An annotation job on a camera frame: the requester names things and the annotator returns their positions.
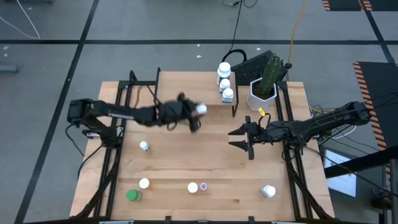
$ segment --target white bottle cap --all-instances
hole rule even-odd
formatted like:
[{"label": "white bottle cap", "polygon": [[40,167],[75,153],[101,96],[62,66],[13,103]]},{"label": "white bottle cap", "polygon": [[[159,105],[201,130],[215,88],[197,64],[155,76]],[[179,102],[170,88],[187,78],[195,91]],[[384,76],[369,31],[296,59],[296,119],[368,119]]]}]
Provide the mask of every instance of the white bottle cap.
[{"label": "white bottle cap", "polygon": [[266,197],[271,198],[276,194],[276,189],[271,185],[267,185],[263,188],[263,192],[265,193]]},{"label": "white bottle cap", "polygon": [[207,190],[207,184],[206,183],[201,183],[200,184],[200,190]]},{"label": "white bottle cap", "polygon": [[224,98],[232,98],[234,96],[234,91],[231,88],[225,89],[223,92]]},{"label": "white bottle cap", "polygon": [[198,114],[202,115],[202,114],[206,114],[207,112],[207,107],[204,104],[200,104],[197,106],[196,111],[198,112]]},{"label": "white bottle cap", "polygon": [[188,191],[193,194],[198,191],[198,185],[194,182],[188,184]]},{"label": "white bottle cap", "polygon": [[145,141],[140,142],[139,147],[141,147],[141,149],[145,150],[145,151],[148,150],[148,148],[149,148],[148,143]]},{"label": "white bottle cap", "polygon": [[149,187],[149,180],[147,178],[142,178],[139,181],[139,187],[142,188],[142,189],[148,188]]},{"label": "white bottle cap", "polygon": [[229,82],[229,79],[223,78],[222,81],[220,82],[220,87],[221,88],[229,88],[231,86],[231,82]]},{"label": "white bottle cap", "polygon": [[231,70],[231,65],[228,62],[222,62],[218,66],[218,69],[220,70],[221,73],[228,73]]}]

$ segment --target black keyboard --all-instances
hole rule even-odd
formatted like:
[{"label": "black keyboard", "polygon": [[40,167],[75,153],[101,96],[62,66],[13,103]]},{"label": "black keyboard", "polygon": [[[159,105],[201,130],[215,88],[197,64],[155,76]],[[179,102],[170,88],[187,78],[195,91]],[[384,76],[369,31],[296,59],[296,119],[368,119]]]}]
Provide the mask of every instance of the black keyboard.
[{"label": "black keyboard", "polygon": [[[235,77],[239,85],[250,85],[250,82],[261,77],[266,68],[268,59],[273,53],[268,50],[249,60],[231,67],[231,71],[235,72]],[[277,81],[282,81],[285,77],[287,69],[282,65]]]}]

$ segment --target floor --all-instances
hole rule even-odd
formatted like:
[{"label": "floor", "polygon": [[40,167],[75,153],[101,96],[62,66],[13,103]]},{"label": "floor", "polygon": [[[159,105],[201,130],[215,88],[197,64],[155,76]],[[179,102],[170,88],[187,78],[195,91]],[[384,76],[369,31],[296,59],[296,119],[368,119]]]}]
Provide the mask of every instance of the floor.
[{"label": "floor", "polygon": [[[21,68],[17,75],[0,75],[3,223],[14,223],[35,163],[47,151],[41,174],[34,173],[29,187],[32,198],[25,219],[23,212],[19,218],[34,222],[68,217],[81,163],[81,155],[64,133],[70,100],[96,98],[102,81],[125,80],[130,70],[140,80],[153,80],[157,67],[216,70],[231,47],[238,13],[237,7],[223,6],[221,0],[56,0],[54,4],[22,4],[45,41],[27,41],[0,22],[0,64]],[[248,58],[272,50],[287,60],[300,7],[301,1],[295,0],[259,0],[253,8],[243,7],[234,48],[245,50]],[[87,19],[90,12],[92,22]],[[290,79],[304,82],[310,105],[331,108],[361,101],[352,63],[391,62],[391,58],[387,61],[389,54],[398,58],[394,22],[398,12],[369,14],[375,20],[373,26],[364,11],[328,12],[321,0],[308,1],[295,37],[302,41],[294,45]],[[16,3],[0,1],[0,16],[34,35]],[[383,38],[394,41],[385,45]],[[228,62],[234,65],[240,60],[231,56]],[[84,149],[86,139],[76,129],[71,133]],[[358,127],[351,138],[376,147],[370,126]],[[372,152],[345,138],[339,141]],[[333,141],[325,145],[363,156]],[[352,206],[336,192],[331,196],[338,218],[377,223],[377,213],[369,205]]]}]

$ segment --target white pot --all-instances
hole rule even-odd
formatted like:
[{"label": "white pot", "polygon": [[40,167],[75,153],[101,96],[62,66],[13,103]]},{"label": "white pot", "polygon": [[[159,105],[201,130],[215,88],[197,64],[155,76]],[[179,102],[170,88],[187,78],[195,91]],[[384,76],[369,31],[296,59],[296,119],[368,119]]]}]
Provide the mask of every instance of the white pot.
[{"label": "white pot", "polygon": [[263,99],[261,99],[261,98],[259,98],[259,97],[256,97],[256,96],[254,95],[254,93],[252,92],[253,86],[254,86],[257,82],[259,82],[261,79],[262,79],[262,78],[258,78],[258,79],[254,80],[254,81],[252,81],[252,82],[250,83],[250,95],[249,95],[248,98],[246,99],[246,103],[249,105],[250,109],[252,109],[252,110],[258,110],[259,108],[262,108],[263,110],[266,110],[267,107],[268,107],[272,102],[274,102],[275,97],[276,97],[276,89],[277,89],[277,88],[276,88],[276,85],[275,85],[275,84],[274,84],[274,94],[273,94],[272,97],[270,97],[270,98],[268,98],[268,99],[266,99],[266,100],[263,100]]}]

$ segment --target potted plant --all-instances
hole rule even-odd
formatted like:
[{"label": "potted plant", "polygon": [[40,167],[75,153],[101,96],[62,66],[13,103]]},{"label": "potted plant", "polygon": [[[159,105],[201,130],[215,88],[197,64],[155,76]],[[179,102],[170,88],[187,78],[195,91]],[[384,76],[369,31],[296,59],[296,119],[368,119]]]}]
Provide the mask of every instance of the potted plant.
[{"label": "potted plant", "polygon": [[246,99],[250,109],[258,110],[259,108],[267,109],[276,97],[275,82],[282,68],[282,59],[274,54],[267,62],[264,73],[250,83],[250,95]]}]

